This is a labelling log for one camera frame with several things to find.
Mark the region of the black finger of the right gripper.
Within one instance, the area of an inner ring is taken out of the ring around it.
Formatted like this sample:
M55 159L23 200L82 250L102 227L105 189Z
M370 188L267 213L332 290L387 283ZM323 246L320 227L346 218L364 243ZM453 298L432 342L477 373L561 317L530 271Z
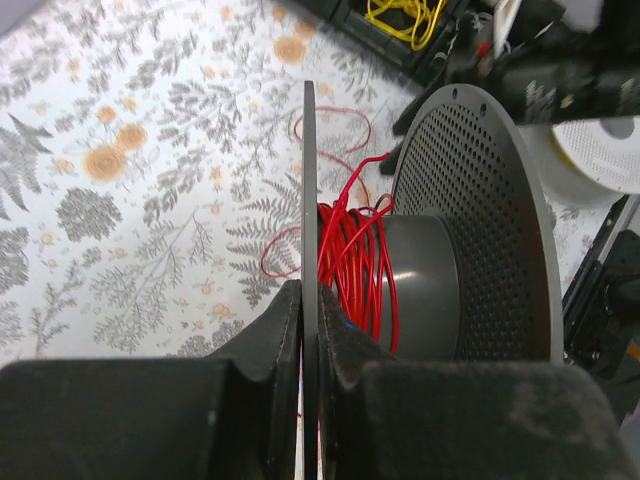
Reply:
M379 166L381 175L394 175L401 153L404 136L408 132L411 123L419 112L420 108L431 95L431 90L425 89L421 92L401 113L400 117L392 126L392 133L395 137L399 137L399 143L391 150L389 157L382 161Z

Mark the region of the black perforated cable spool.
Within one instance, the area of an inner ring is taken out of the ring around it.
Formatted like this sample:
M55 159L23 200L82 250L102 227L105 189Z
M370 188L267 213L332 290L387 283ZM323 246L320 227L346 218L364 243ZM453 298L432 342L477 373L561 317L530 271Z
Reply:
M335 296L318 260L314 92L304 95L302 391L304 473L323 473L318 294ZM487 91L450 84L430 95L406 134L392 206L359 222L355 249L373 268L347 287L348 320L410 362L557 363L562 357L558 266L544 195L522 136Z

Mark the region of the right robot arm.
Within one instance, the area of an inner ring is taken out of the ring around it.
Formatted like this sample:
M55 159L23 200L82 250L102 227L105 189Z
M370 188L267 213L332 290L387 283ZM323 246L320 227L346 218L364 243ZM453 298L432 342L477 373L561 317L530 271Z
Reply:
M521 3L501 53L471 14L458 22L445 59L394 123L403 137L426 99L453 83L490 93L520 125L636 116L639 113L639 4L604 1L591 32L570 28L555 1Z

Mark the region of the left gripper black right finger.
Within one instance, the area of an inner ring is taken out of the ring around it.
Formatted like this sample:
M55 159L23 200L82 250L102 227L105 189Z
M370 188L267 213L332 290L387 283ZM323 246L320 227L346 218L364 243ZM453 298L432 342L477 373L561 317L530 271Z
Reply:
M328 479L635 479L584 371L536 362L410 362L318 294Z

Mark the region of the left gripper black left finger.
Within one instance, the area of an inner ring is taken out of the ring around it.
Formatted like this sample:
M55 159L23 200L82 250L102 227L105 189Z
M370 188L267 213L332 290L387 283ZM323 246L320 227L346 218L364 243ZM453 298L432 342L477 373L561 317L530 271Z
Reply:
M5 479L290 479L301 284L203 358L18 361L1 371Z

